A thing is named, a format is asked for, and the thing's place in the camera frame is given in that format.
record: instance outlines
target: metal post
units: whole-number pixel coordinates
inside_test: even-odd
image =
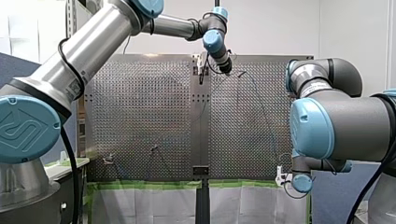
[[[210,224],[209,180],[202,180],[202,187],[197,190],[195,206],[195,224]]]

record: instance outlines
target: pegboard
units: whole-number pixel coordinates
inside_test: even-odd
[[[190,55],[116,55],[105,64],[87,91],[93,180],[191,179],[191,71]],[[105,164],[110,154],[114,164]]]
[[[291,168],[290,59],[306,57],[237,56],[233,76],[212,75],[210,178],[273,180],[279,164]]]
[[[305,56],[239,55],[198,86],[192,55],[113,56],[86,91],[90,180],[191,180],[200,162],[209,178],[274,179],[291,165],[290,59]]]

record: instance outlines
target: blue joint cap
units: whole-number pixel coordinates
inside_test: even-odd
[[[290,110],[291,141],[303,156],[328,159],[334,150],[334,129],[324,107],[312,98],[293,102]]]
[[[288,65],[286,66],[285,86],[286,86],[286,91],[288,92],[293,92],[293,89],[291,87],[290,69],[293,67],[295,62],[297,62],[297,60],[291,60],[288,62]]]
[[[298,152],[296,151],[296,149],[293,149],[293,151],[291,152],[291,157],[292,157],[292,158],[296,158],[296,157],[299,157],[299,156],[301,156],[301,155],[298,154]]]
[[[128,0],[150,19],[163,13],[163,0]]]
[[[346,164],[344,165],[340,173],[349,173],[351,170],[352,170],[352,161],[346,161]]]
[[[55,145],[61,132],[56,111],[29,96],[0,97],[0,162],[35,160]]]
[[[384,94],[389,95],[389,96],[396,96],[396,89],[385,90]]]
[[[209,30],[205,33],[204,47],[209,53],[218,52],[224,44],[224,39],[218,30]]]
[[[291,184],[300,193],[309,193],[312,189],[312,179],[308,175],[296,175]]]
[[[216,13],[216,14],[224,17],[226,20],[228,20],[228,11],[224,7],[214,7],[212,12]]]

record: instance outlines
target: green tape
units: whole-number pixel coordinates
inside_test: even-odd
[[[241,188],[241,187],[260,187],[260,188],[272,188],[277,189],[279,186],[275,181],[267,180],[209,180],[210,188],[224,189],[224,188]]]
[[[180,182],[150,182],[139,180],[116,180],[112,182],[92,182],[87,184],[87,194],[84,203],[88,207],[88,223],[92,224],[92,204],[95,192],[104,189],[200,189],[201,181],[180,181]]]
[[[77,164],[80,164],[80,163],[82,163],[82,162],[84,162],[84,161],[86,161],[87,159],[86,158],[77,158],[76,159],[76,163]],[[49,167],[49,166],[53,166],[53,165],[56,165],[58,162],[57,161],[53,161],[53,162],[50,162],[50,163],[47,163],[46,165],[45,165],[45,167]],[[63,161],[63,162],[61,162],[61,164],[59,164],[60,166],[70,166],[70,161]]]

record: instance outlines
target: robotic arm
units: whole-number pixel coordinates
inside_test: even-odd
[[[126,37],[141,32],[189,41],[202,37],[220,71],[231,72],[224,8],[214,7],[200,21],[160,16],[162,11],[163,0],[110,0],[31,76],[0,89],[0,216],[7,223],[59,223],[59,206],[43,205],[59,185],[49,183],[39,158],[58,140],[71,103]]]
[[[348,172],[351,167],[346,160],[380,161],[378,171],[361,195],[381,175],[370,201],[391,197],[389,188],[394,189],[391,184],[396,182],[389,176],[396,176],[391,168],[396,151],[395,92],[360,97],[360,74],[351,63],[341,59],[290,62],[286,87],[298,98],[290,110],[294,188],[300,192],[311,190],[310,169]],[[373,223],[396,221],[394,215],[388,214],[396,203],[391,198],[388,200],[392,203],[371,206],[373,203],[369,202]]]

